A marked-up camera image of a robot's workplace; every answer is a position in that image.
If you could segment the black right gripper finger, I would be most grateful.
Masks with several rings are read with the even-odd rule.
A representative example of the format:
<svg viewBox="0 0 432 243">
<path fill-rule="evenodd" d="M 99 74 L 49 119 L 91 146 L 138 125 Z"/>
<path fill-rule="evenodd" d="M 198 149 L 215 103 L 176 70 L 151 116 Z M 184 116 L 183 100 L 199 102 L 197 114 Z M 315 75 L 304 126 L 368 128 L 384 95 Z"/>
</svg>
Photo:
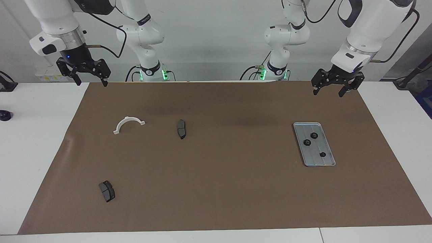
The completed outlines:
<svg viewBox="0 0 432 243">
<path fill-rule="evenodd" d="M 57 67 L 61 74 L 65 77 L 72 78 L 74 80 L 74 83 L 77 86 L 80 86 L 82 81 L 80 77 L 78 76 L 78 66 L 74 64 L 69 64 L 64 60 L 64 58 L 58 58 L 56 61 Z"/>
<path fill-rule="evenodd" d="M 103 87 L 107 87 L 107 79 L 111 75 L 111 70 L 104 59 L 93 61 L 91 67 L 91 74 L 101 80 Z"/>
</svg>

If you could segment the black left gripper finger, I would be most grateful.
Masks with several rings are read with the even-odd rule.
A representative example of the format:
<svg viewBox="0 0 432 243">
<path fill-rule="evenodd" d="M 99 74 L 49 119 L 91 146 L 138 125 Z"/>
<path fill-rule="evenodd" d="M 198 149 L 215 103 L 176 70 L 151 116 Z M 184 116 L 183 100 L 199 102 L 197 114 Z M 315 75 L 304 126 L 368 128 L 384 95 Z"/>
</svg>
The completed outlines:
<svg viewBox="0 0 432 243">
<path fill-rule="evenodd" d="M 329 85 L 328 72 L 320 68 L 311 79 L 313 94 L 316 96 L 321 88 Z"/>
<path fill-rule="evenodd" d="M 347 80 L 346 78 L 342 79 L 343 87 L 339 91 L 339 97 L 343 97 L 347 92 L 351 90 L 357 90 L 361 83 L 363 82 L 365 76 L 363 74 L 357 74 L 351 80 Z"/>
</svg>

